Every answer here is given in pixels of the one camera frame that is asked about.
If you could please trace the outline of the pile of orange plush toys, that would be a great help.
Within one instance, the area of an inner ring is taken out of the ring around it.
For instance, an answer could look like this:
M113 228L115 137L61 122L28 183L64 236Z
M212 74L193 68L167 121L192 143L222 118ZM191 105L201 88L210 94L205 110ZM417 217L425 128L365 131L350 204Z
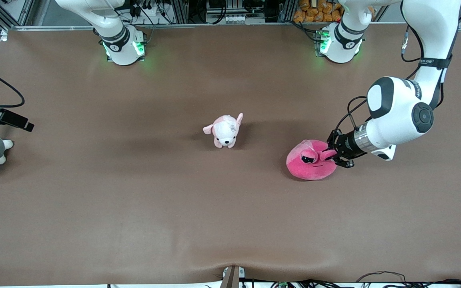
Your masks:
M344 7L338 0L297 0L293 22L340 22Z

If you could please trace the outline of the round bright pink plush toy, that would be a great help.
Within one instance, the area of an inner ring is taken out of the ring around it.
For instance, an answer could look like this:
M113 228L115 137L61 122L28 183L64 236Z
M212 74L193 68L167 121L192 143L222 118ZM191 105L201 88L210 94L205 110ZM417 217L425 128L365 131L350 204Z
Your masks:
M304 139L287 155L289 173L304 180L321 180L331 175L337 165L332 157L337 152L328 144L315 139Z

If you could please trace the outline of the aluminium table edge rail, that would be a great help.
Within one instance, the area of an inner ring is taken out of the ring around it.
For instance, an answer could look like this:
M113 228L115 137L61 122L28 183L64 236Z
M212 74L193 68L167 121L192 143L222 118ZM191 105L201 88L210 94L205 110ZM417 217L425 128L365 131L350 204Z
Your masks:
M140 24L137 27L146 29L177 29L177 28L196 28L196 27L280 27L293 24L288 22L268 22L268 23L252 23L252 24ZM93 26L14 26L10 28L1 28L1 31L24 31L24 32L45 32L45 31L91 31Z

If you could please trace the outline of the pale pink plush dog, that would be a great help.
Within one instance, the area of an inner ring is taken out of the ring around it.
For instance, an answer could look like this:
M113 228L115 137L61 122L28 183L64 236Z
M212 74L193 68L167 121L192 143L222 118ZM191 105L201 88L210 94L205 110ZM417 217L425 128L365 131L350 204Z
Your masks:
M240 113L237 118L223 115L202 130L207 135L212 134L216 148L221 149L226 146L231 149L235 145L242 118L243 113Z

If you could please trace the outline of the white power strip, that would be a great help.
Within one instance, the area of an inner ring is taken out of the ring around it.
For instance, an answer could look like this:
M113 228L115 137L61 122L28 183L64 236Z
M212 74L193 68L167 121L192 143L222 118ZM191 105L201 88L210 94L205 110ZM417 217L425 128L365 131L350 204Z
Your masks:
M230 14L221 20L220 24L263 24L263 15L258 14Z

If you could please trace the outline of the metal table edge clamp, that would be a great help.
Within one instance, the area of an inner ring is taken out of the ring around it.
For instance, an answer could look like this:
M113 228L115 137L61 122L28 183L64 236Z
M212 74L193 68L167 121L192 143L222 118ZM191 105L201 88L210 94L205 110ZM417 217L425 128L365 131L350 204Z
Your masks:
M219 288L243 288L245 268L241 266L228 266L223 270L223 280Z

